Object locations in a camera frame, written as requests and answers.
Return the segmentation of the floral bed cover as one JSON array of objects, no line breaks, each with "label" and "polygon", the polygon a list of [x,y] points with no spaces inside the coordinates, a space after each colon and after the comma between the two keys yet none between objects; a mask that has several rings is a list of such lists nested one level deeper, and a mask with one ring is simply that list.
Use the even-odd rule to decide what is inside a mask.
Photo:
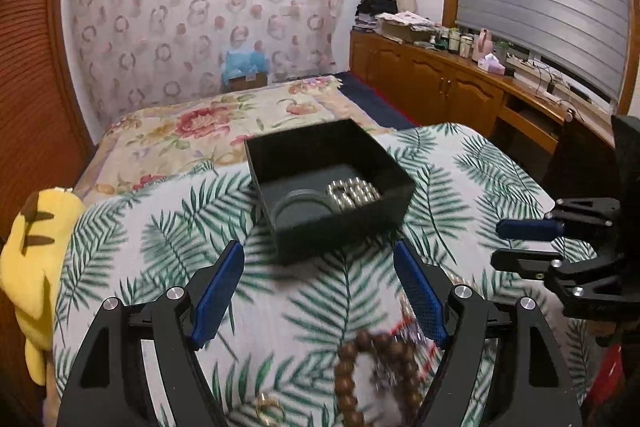
[{"label": "floral bed cover", "polygon": [[340,119],[371,134],[414,126],[350,72],[136,110],[112,124],[74,193],[90,206],[193,169],[245,160],[252,136]]}]

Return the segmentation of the wooden louvered closet door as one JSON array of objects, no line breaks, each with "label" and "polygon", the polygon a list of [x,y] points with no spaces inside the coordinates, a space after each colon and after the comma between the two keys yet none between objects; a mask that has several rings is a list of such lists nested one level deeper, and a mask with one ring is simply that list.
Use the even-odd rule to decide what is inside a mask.
[{"label": "wooden louvered closet door", "polygon": [[1,236],[32,192],[74,186],[95,150],[68,67],[61,0],[1,0]]}]

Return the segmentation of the yellow plush toy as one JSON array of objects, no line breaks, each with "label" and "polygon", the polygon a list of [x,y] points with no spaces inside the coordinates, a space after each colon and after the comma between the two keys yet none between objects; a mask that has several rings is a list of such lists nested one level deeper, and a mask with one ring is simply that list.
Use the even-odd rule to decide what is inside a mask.
[{"label": "yellow plush toy", "polygon": [[47,380],[53,321],[62,265],[81,199],[67,188],[32,193],[16,216],[1,253],[1,289],[15,310],[25,336],[25,362],[32,381]]}]

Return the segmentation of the palm leaf print tablecloth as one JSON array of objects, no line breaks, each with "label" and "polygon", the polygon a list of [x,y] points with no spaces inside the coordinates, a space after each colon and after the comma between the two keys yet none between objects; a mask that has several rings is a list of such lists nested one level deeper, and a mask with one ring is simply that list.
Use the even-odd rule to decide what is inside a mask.
[{"label": "palm leaf print tablecloth", "polygon": [[[515,161],[461,124],[385,133],[378,143],[416,184],[401,230],[421,258],[488,299],[534,298],[553,329],[580,397],[597,372],[597,348],[583,321],[568,319],[538,282],[491,268],[503,246],[502,219],[539,218],[551,197]],[[390,236],[309,257],[277,257],[244,162],[191,160],[173,176],[134,185],[101,184],[82,193],[55,309],[53,360],[67,385],[82,340],[102,301],[126,305],[160,297],[212,265],[231,241],[245,268],[220,333],[198,361],[224,415],[255,426],[260,393],[278,399],[290,426],[341,424],[333,391],[338,348],[361,329],[393,329],[401,290]]]}]

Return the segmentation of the purple jeweled hair comb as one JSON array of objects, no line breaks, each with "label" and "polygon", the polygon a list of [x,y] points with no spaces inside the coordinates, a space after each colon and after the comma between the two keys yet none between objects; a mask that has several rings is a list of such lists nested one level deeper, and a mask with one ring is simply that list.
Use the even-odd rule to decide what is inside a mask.
[{"label": "purple jeweled hair comb", "polygon": [[[412,348],[412,355],[409,360],[416,362],[418,371],[418,388],[426,392],[434,381],[440,361],[442,361],[442,350],[436,346],[434,340],[428,339],[422,332],[416,314],[404,293],[399,295],[401,309],[400,322],[390,331],[390,335],[398,341],[405,343]],[[396,369],[392,369],[390,362],[383,362],[380,358],[375,359],[374,369],[371,376],[371,383],[377,391],[392,391],[399,383],[399,376]]]}]

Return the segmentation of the folded dark clothes pile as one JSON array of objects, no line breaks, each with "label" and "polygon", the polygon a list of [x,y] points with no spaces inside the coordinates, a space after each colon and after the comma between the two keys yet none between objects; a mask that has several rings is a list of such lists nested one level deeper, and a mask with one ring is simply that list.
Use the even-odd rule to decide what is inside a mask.
[{"label": "folded dark clothes pile", "polygon": [[378,28],[378,15],[383,13],[396,14],[398,12],[395,0],[360,0],[356,13],[354,31],[375,32]]}]

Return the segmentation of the black open jewelry box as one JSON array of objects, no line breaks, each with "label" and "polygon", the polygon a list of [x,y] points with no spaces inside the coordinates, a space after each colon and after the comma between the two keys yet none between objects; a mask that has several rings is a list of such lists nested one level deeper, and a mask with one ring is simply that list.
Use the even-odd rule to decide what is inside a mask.
[{"label": "black open jewelry box", "polygon": [[[281,265],[399,228],[416,189],[375,137],[351,119],[254,136],[245,142],[245,154]],[[336,213],[277,228],[273,206],[296,188],[328,195]]]}]

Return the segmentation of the wooden sideboard cabinet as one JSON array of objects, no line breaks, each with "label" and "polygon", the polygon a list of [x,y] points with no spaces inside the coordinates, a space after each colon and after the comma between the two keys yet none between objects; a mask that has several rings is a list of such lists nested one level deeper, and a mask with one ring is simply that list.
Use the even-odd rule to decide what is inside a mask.
[{"label": "wooden sideboard cabinet", "polygon": [[540,181],[555,167],[609,176],[614,147],[587,127],[574,103],[554,103],[510,77],[446,52],[353,30],[349,70],[413,124],[464,124]]}]

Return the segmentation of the pink tissue box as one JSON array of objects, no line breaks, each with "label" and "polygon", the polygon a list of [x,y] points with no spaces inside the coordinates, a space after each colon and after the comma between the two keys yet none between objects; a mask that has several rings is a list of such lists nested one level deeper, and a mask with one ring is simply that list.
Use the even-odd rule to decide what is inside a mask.
[{"label": "pink tissue box", "polygon": [[484,70],[484,72],[489,72],[489,74],[503,76],[506,72],[506,68],[500,63],[498,57],[492,53],[481,57],[477,61],[477,66],[479,69]]}]

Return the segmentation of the dark bangle in box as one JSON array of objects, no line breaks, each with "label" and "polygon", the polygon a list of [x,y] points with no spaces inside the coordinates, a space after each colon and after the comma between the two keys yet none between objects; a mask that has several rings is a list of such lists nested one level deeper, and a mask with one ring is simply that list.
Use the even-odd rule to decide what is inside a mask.
[{"label": "dark bangle in box", "polygon": [[328,195],[311,188],[296,188],[278,199],[271,217],[277,228],[287,228],[331,213],[336,213],[336,206]]}]

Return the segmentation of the blue bag on box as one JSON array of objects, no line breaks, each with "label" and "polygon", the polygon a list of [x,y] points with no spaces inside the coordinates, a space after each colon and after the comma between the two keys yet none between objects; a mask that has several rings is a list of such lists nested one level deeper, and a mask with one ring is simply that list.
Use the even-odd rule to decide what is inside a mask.
[{"label": "blue bag on box", "polygon": [[228,51],[221,69],[221,81],[227,91],[265,87],[269,62],[258,51]]}]

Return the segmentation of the circle pattern sheer curtain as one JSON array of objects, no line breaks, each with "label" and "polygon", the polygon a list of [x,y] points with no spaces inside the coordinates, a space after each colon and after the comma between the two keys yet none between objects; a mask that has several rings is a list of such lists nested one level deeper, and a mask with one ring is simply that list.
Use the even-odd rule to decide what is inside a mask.
[{"label": "circle pattern sheer curtain", "polygon": [[258,51],[268,79],[334,71],[344,0],[70,0],[70,28],[102,126],[224,90],[228,51]]}]

